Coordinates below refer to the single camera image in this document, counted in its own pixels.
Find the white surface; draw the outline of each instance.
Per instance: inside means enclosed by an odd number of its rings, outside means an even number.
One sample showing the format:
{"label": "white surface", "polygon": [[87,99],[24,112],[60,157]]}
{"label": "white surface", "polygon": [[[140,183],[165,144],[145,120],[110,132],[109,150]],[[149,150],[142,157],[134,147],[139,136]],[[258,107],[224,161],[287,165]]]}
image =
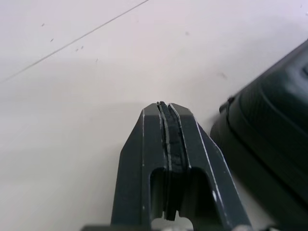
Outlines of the white surface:
{"label": "white surface", "polygon": [[[209,131],[229,95],[308,38],[304,0],[150,0],[14,76],[140,2],[0,2],[0,230],[108,224],[142,108],[181,104]],[[270,223],[239,192],[254,227]]]}

